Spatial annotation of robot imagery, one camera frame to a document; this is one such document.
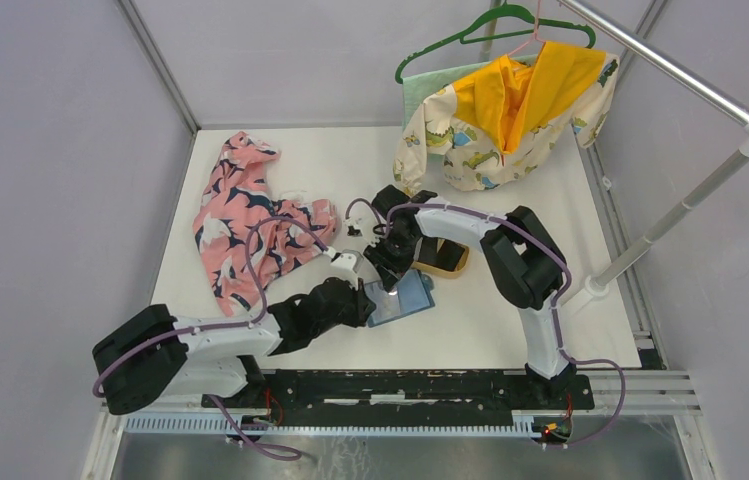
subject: yellow cloth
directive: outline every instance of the yellow cloth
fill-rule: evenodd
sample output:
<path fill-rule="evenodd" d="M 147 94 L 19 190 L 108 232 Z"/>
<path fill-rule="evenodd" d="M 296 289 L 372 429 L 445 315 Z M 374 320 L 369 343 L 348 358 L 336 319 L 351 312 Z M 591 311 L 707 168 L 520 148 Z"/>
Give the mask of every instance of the yellow cloth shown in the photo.
<path fill-rule="evenodd" d="M 507 56 L 453 83 L 454 116 L 476 125 L 501 152 L 518 149 L 524 135 L 572 106 L 601 74 L 606 54 L 545 42 L 530 67 Z"/>

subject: cable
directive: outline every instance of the cable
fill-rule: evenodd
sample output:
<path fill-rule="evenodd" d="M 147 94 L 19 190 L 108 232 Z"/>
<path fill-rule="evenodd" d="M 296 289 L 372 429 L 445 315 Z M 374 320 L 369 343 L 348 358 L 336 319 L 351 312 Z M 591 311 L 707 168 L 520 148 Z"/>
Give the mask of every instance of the cable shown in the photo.
<path fill-rule="evenodd" d="M 566 446 L 563 445 L 552 445 L 548 444 L 548 446 L 551 447 L 558 447 L 558 448 L 567 448 L 567 446 L 573 446 L 577 445 L 579 443 L 584 443 L 587 441 L 594 440 L 604 433 L 607 432 L 607 430 L 610 429 L 610 427 L 618 420 L 619 415 L 621 414 L 621 409 L 624 407 L 624 399 L 627 395 L 627 378 L 624 375 L 624 370 L 614 361 L 608 359 L 608 358 L 596 358 L 592 360 L 577 360 L 571 355 L 568 354 L 568 352 L 565 351 L 565 344 L 563 343 L 562 339 L 562 326 L 560 325 L 560 319 L 559 319 L 559 309 L 557 308 L 557 304 L 559 302 L 560 297 L 568 290 L 569 287 L 571 287 L 571 270 L 568 269 L 568 266 L 565 264 L 562 259 L 553 252 L 550 248 L 548 248 L 547 245 L 540 242 L 536 237 L 533 235 L 530 235 L 523 229 L 519 228 L 517 225 L 513 224 L 512 222 L 498 217 L 492 217 L 485 213 L 478 212 L 476 210 L 472 210 L 470 208 L 460 207 L 458 205 L 443 205 L 443 204 L 426 204 L 426 203 L 404 203 L 402 205 L 396 205 L 392 207 L 389 210 L 389 213 L 386 215 L 386 235 L 389 234 L 389 231 L 391 231 L 392 226 L 392 215 L 398 211 L 405 208 L 424 208 L 424 209 L 430 209 L 430 210 L 453 210 L 454 212 L 462 213 L 464 215 L 470 215 L 472 217 L 480 218 L 483 220 L 488 219 L 490 222 L 497 223 L 498 225 L 503 225 L 513 232 L 521 235 L 522 238 L 530 242 L 534 247 L 538 248 L 542 253 L 548 256 L 554 263 L 557 264 L 557 266 L 562 270 L 562 272 L 565 275 L 565 281 L 563 282 L 562 287 L 556 292 L 556 294 L 551 297 L 551 316 L 553 317 L 554 322 L 554 334 L 556 336 L 557 340 L 557 349 L 560 352 L 560 356 L 562 356 L 563 359 L 565 359 L 567 362 L 572 363 L 574 365 L 597 365 L 597 364 L 603 364 L 603 365 L 609 365 L 613 369 L 615 369 L 616 372 L 618 372 L 618 378 L 621 383 L 621 394 L 618 397 L 618 405 L 615 407 L 615 411 L 613 412 L 612 416 L 610 416 L 610 419 L 607 420 L 607 423 L 604 424 L 603 427 L 599 428 L 596 432 L 590 433 L 589 435 L 586 435 L 585 437 L 575 440 L 571 443 L 566 444 Z"/>
<path fill-rule="evenodd" d="M 371 212 L 374 214 L 374 217 L 377 219 L 377 223 L 383 223 L 383 217 L 380 216 L 380 212 L 377 211 L 376 208 L 374 208 L 374 205 L 371 205 L 371 202 L 364 198 L 354 198 L 350 201 L 348 204 L 348 208 L 345 210 L 345 220 L 350 218 L 350 209 L 353 208 L 354 205 L 357 203 L 364 203 L 365 205 L 368 205 L 368 208 L 371 209 Z"/>
<path fill-rule="evenodd" d="M 253 277 L 253 282 L 256 284 L 256 291 L 259 292 L 259 299 L 262 302 L 262 308 L 259 311 L 259 314 L 254 317 L 253 320 L 250 321 L 241 321 L 241 322 L 225 322 L 225 323 L 212 323 L 209 325 L 203 325 L 200 327 L 188 327 L 188 328 L 179 328 L 176 330 L 171 330 L 170 332 L 165 332 L 160 335 L 157 335 L 155 337 L 148 338 L 147 340 L 141 342 L 140 344 L 136 345 L 135 347 L 131 348 L 127 351 L 127 353 L 121 355 L 118 357 L 117 360 L 112 362 L 111 365 L 106 367 L 105 370 L 100 374 L 99 377 L 97 377 L 97 380 L 94 381 L 94 386 L 92 387 L 92 394 L 97 398 L 103 398 L 103 382 L 106 381 L 107 378 L 109 378 L 112 373 L 117 370 L 121 365 L 129 361 L 134 356 L 138 355 L 139 352 L 144 350 L 145 348 L 152 347 L 153 345 L 159 344 L 164 342 L 165 340 L 173 337 L 177 337 L 184 334 L 191 334 L 195 335 L 200 332 L 207 332 L 212 330 L 222 330 L 227 328 L 242 328 L 242 327 L 248 327 L 248 326 L 255 326 L 259 325 L 259 322 L 262 321 L 262 318 L 265 317 L 265 314 L 268 313 L 268 299 L 265 296 L 265 288 L 262 287 L 262 283 L 259 281 L 259 277 L 256 275 L 256 269 L 253 268 L 253 262 L 251 259 L 251 252 L 250 252 L 250 242 L 253 240 L 253 235 L 256 234 L 259 227 L 262 225 L 268 223 L 268 222 L 289 222 L 292 225 L 297 226 L 315 240 L 315 244 L 318 245 L 318 248 L 321 249 L 321 251 L 327 250 L 327 245 L 324 244 L 324 241 L 318 238 L 318 235 L 316 235 L 312 230 L 307 228 L 304 224 L 300 223 L 299 221 L 291 218 L 291 217 L 283 217 L 283 216 L 275 216 L 275 217 L 268 217 L 263 218 L 262 220 L 256 222 L 256 225 L 250 228 L 250 231 L 247 233 L 247 238 L 244 242 L 244 258 L 245 258 L 245 266 L 247 267 L 248 273 L 250 273 L 250 276 Z"/>
<path fill-rule="evenodd" d="M 272 443 L 256 443 L 250 438 L 248 438 L 247 435 L 242 431 L 241 428 L 236 424 L 236 421 L 233 420 L 233 417 L 230 415 L 230 412 L 227 411 L 227 408 L 224 407 L 224 402 L 221 401 L 221 398 L 218 397 L 218 395 L 206 395 L 209 400 L 212 401 L 212 403 L 215 404 L 216 407 L 218 407 L 219 410 L 221 410 L 221 413 L 224 415 L 224 418 L 227 419 L 227 423 L 230 424 L 231 427 L 233 427 L 233 430 L 236 431 L 238 436 L 242 439 L 245 445 L 248 447 L 256 450 L 257 452 L 261 453 L 262 455 L 265 455 L 268 458 L 274 459 L 274 460 L 280 460 L 283 462 L 294 462 L 295 460 L 300 460 L 303 457 L 303 452 L 296 448 L 292 447 L 286 447 L 285 445 L 274 445 Z M 269 452 L 269 450 L 276 450 L 278 452 L 287 452 L 291 455 L 277 455 L 276 453 Z"/>

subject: pink cloth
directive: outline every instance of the pink cloth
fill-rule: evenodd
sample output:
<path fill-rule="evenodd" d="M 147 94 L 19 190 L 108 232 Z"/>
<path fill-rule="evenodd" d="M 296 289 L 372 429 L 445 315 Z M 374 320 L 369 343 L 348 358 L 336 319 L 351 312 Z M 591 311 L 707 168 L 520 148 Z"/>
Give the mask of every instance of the pink cloth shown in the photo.
<path fill-rule="evenodd" d="M 244 254 L 244 240 L 258 221 L 278 215 L 291 217 L 310 227 L 325 243 L 336 233 L 338 216 L 329 200 L 301 204 L 268 197 L 263 162 L 279 157 L 270 145 L 245 132 L 232 136 L 221 148 L 192 224 L 209 283 L 227 316 L 244 313 L 259 301 Z M 288 222 L 268 222 L 259 227 L 255 237 L 250 250 L 262 286 L 319 253 L 312 237 Z"/>

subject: metal clothing rack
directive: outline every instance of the metal clothing rack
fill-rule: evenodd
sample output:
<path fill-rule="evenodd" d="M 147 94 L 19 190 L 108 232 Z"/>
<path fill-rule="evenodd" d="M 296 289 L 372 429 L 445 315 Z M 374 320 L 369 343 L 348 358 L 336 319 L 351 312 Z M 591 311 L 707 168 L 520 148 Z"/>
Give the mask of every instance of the metal clothing rack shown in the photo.
<path fill-rule="evenodd" d="M 657 67 L 661 72 L 673 78 L 687 90 L 706 100 L 710 105 L 730 117 L 733 121 L 742 125 L 747 132 L 745 141 L 731 154 L 718 168 L 704 179 L 692 192 L 677 203 L 662 218 L 656 221 L 645 233 L 633 242 L 630 247 L 622 252 L 601 273 L 589 276 L 584 288 L 575 296 L 571 302 L 582 306 L 592 298 L 600 298 L 609 293 L 609 284 L 616 277 L 624 273 L 639 258 L 651 249 L 657 240 L 668 233 L 675 225 L 680 223 L 686 215 L 695 209 L 710 194 L 722 186 L 730 177 L 738 172 L 749 162 L 749 107 L 718 89 L 715 85 L 698 76 L 695 72 L 684 67 L 659 49 L 648 45 L 645 40 L 631 32 L 603 12 L 597 10 L 586 2 L 580 0 L 558 0 L 559 3 L 584 20 L 594 25 L 599 30 L 609 35 L 612 39 L 624 45 L 629 51 L 642 57 L 651 65 Z M 492 0 L 491 8 L 501 4 L 500 0 Z M 494 34 L 495 25 L 487 26 L 486 35 Z M 489 60 L 492 48 L 492 40 L 483 44 L 480 53 L 481 61 Z"/>

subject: purple cable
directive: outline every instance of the purple cable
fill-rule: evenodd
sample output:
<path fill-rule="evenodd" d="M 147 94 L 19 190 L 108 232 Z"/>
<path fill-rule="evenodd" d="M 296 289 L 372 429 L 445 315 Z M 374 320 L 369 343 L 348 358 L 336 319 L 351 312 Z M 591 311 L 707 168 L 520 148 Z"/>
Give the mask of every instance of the purple cable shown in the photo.
<path fill-rule="evenodd" d="M 221 401 L 221 398 L 218 397 L 218 395 L 207 395 L 209 400 L 212 400 L 212 403 L 215 404 L 216 407 L 218 407 L 219 410 L 221 410 L 221 413 L 224 415 L 224 418 L 227 419 L 227 422 L 230 424 L 230 426 L 233 427 L 233 430 L 236 431 L 236 433 L 241 437 L 242 441 L 247 445 L 248 447 L 256 450 L 257 452 L 261 453 L 262 455 L 265 455 L 268 458 L 274 459 L 274 460 L 280 460 L 282 462 L 294 462 L 295 460 L 300 460 L 301 457 L 303 457 L 303 452 L 296 448 L 292 447 L 286 447 L 285 445 L 275 445 L 272 443 L 256 443 L 250 438 L 248 438 L 247 435 L 242 431 L 241 428 L 236 424 L 236 421 L 233 420 L 233 417 L 230 415 L 230 412 L 227 411 L 227 408 L 224 407 L 224 402 Z M 287 452 L 291 453 L 291 455 L 277 455 L 276 453 L 271 453 L 268 450 L 276 450 L 278 452 Z"/>
<path fill-rule="evenodd" d="M 355 198 L 351 200 L 351 202 L 348 204 L 348 208 L 345 210 L 345 220 L 350 218 L 350 209 L 353 208 L 354 205 L 357 203 L 364 203 L 365 205 L 368 205 L 368 208 L 371 209 L 371 212 L 374 214 L 374 217 L 377 219 L 377 223 L 383 223 L 383 217 L 380 216 L 380 212 L 377 211 L 376 208 L 374 208 L 374 205 L 371 205 L 371 202 L 364 198 Z"/>
<path fill-rule="evenodd" d="M 307 228 L 304 224 L 300 223 L 299 221 L 290 218 L 290 217 L 268 217 L 263 218 L 262 220 L 256 222 L 256 225 L 250 228 L 250 231 L 247 233 L 247 238 L 244 242 L 244 256 L 245 256 L 245 266 L 247 267 L 248 273 L 250 273 L 250 276 L 253 277 L 253 281 L 256 284 L 256 290 L 259 292 L 259 298 L 262 301 L 262 308 L 259 311 L 259 315 L 257 315 L 253 320 L 251 321 L 243 321 L 243 322 L 225 322 L 225 323 L 212 323 L 209 325 L 204 325 L 201 327 L 188 327 L 188 328 L 179 328 L 176 330 L 171 330 L 170 332 L 165 332 L 163 334 L 157 335 L 152 338 L 148 338 L 147 340 L 141 342 L 140 344 L 136 345 L 135 347 L 131 348 L 127 351 L 127 353 L 121 355 L 118 357 L 117 360 L 112 362 L 111 365 L 106 367 L 105 370 L 103 370 L 103 373 L 100 374 L 99 377 L 97 377 L 97 380 L 94 381 L 94 386 L 92 387 L 92 394 L 97 398 L 103 398 L 103 382 L 109 378 L 110 375 L 112 375 L 112 372 L 117 370 L 121 365 L 126 363 L 129 359 L 133 358 L 138 354 L 138 352 L 141 352 L 145 348 L 152 347 L 153 345 L 156 345 L 158 343 L 161 343 L 169 338 L 177 337 L 183 334 L 196 334 L 200 331 L 212 331 L 212 330 L 222 330 L 226 328 L 242 328 L 247 327 L 248 325 L 258 325 L 260 321 L 262 321 L 262 318 L 265 317 L 265 314 L 268 312 L 268 299 L 265 297 L 265 289 L 262 288 L 262 283 L 259 281 L 259 277 L 256 275 L 256 269 L 253 268 L 253 263 L 251 262 L 251 254 L 250 254 L 250 241 L 253 240 L 253 235 L 256 234 L 259 227 L 262 225 L 268 223 L 268 222 L 289 222 L 304 232 L 308 233 L 312 236 L 313 239 L 315 239 L 315 244 L 318 245 L 318 248 L 321 249 L 321 251 L 327 250 L 327 245 L 324 244 L 324 242 L 318 238 L 315 233 L 312 232 L 309 228 Z"/>
<path fill-rule="evenodd" d="M 533 244 L 536 248 L 542 251 L 545 255 L 547 255 L 551 260 L 553 260 L 554 263 L 557 264 L 558 267 L 563 271 L 565 274 L 565 282 L 563 283 L 562 287 L 557 291 L 557 293 L 551 297 L 551 315 L 553 316 L 554 320 L 554 335 L 557 339 L 557 348 L 559 349 L 560 355 L 562 358 L 564 358 L 566 361 L 574 364 L 574 365 L 596 365 L 596 364 L 605 364 L 609 365 L 612 368 L 615 369 L 616 372 L 618 372 L 618 377 L 621 383 L 621 394 L 618 397 L 618 405 L 615 407 L 615 411 L 613 412 L 610 419 L 607 421 L 606 424 L 604 424 L 603 427 L 601 427 L 598 431 L 591 433 L 589 435 L 586 435 L 583 438 L 580 438 L 578 440 L 575 440 L 573 442 L 566 443 L 564 445 L 553 445 L 553 444 L 546 444 L 554 448 L 567 448 L 569 446 L 577 445 L 578 443 L 584 443 L 589 440 L 594 440 L 598 438 L 599 436 L 606 433 L 610 427 L 618 420 L 619 415 L 621 415 L 621 409 L 624 407 L 624 399 L 627 395 L 627 379 L 624 375 L 624 369 L 619 366 L 616 362 L 608 359 L 608 358 L 596 358 L 592 360 L 577 360 L 571 355 L 568 354 L 568 352 L 565 351 L 565 346 L 562 340 L 562 326 L 560 325 L 560 319 L 559 319 L 559 311 L 557 309 L 557 303 L 559 302 L 560 297 L 568 290 L 569 287 L 571 287 L 571 270 L 568 269 L 568 265 L 565 264 L 565 262 L 562 261 L 559 256 L 553 252 L 550 248 L 548 248 L 545 244 L 540 242 L 536 237 L 533 235 L 530 235 L 523 229 L 519 228 L 517 225 L 513 224 L 512 222 L 503 219 L 503 218 L 497 218 L 497 217 L 489 217 L 488 215 L 478 212 L 476 210 L 472 210 L 470 208 L 460 207 L 457 205 L 442 205 L 442 204 L 426 204 L 426 203 L 405 203 L 403 205 L 397 205 L 392 207 L 389 210 L 388 215 L 386 215 L 386 232 L 384 236 L 387 236 L 389 234 L 389 231 L 391 230 L 392 225 L 392 214 L 395 213 L 397 210 L 405 209 L 405 208 L 425 208 L 425 209 L 432 209 L 432 210 L 453 210 L 454 212 L 459 212 L 465 215 L 470 215 L 472 217 L 480 218 L 483 220 L 488 219 L 490 222 L 497 223 L 498 225 L 503 225 L 510 230 L 514 231 L 515 233 L 521 235 L 525 240 Z"/>

